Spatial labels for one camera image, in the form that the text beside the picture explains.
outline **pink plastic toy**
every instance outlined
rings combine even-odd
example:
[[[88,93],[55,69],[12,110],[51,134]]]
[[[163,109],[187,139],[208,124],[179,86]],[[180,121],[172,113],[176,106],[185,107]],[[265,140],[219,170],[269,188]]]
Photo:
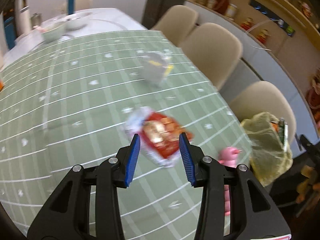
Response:
[[[229,167],[236,167],[238,154],[241,151],[235,147],[227,147],[220,151],[219,154],[219,163]],[[229,194],[229,186],[224,185],[224,209],[225,216],[230,215],[230,194]]]

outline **white marble tabletop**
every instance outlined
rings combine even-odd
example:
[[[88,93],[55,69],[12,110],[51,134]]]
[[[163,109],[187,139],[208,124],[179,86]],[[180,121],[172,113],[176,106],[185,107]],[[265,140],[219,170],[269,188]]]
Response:
[[[77,12],[92,12],[89,24],[84,28],[74,31],[67,31],[61,40],[72,39],[95,33],[125,31],[125,30],[146,30],[144,26],[116,8],[93,8]],[[44,21],[42,25],[48,25],[52,19]],[[16,40],[16,46],[4,55],[4,68],[18,58],[37,49],[44,40],[38,30],[32,30],[27,36],[21,36]]]

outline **white sticker label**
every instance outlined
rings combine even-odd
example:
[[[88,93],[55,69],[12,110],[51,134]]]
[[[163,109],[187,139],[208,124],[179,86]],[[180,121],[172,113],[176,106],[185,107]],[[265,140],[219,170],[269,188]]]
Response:
[[[288,234],[285,236],[272,237],[272,238],[251,239],[251,240],[290,240],[290,239],[291,239],[291,234]]]

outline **beige chair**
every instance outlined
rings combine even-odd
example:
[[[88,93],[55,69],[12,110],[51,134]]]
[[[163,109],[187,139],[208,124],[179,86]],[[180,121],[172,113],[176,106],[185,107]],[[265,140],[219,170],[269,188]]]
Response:
[[[236,36],[215,23],[196,28],[181,48],[218,90],[235,69],[243,50]]]
[[[293,141],[297,129],[296,119],[288,101],[275,85],[267,81],[255,82],[231,101],[229,106],[239,121],[250,119],[261,112],[284,118],[289,127],[288,141]]]
[[[195,10],[187,6],[175,5],[167,10],[152,30],[161,31],[178,47],[195,27],[198,15]]]
[[[92,0],[76,0],[75,11],[92,8]],[[67,3],[63,3],[61,7],[62,13],[67,12]]]

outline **dining table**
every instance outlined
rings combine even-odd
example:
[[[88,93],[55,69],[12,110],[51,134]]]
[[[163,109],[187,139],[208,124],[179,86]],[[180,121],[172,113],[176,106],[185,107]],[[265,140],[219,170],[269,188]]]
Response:
[[[116,8],[83,11],[92,17],[82,29],[49,44],[33,30],[4,55],[0,202],[25,235],[74,165],[97,166],[130,144],[125,124],[142,106],[173,117],[205,155],[217,159],[233,146],[241,150],[237,162],[249,164],[251,143],[239,121],[180,48]],[[140,76],[142,57],[151,51],[173,66],[159,86]],[[91,235],[95,193],[92,187]],[[168,168],[141,151],[132,183],[118,189],[125,239],[193,239],[201,198],[181,158]],[[229,224],[226,216],[225,234]]]

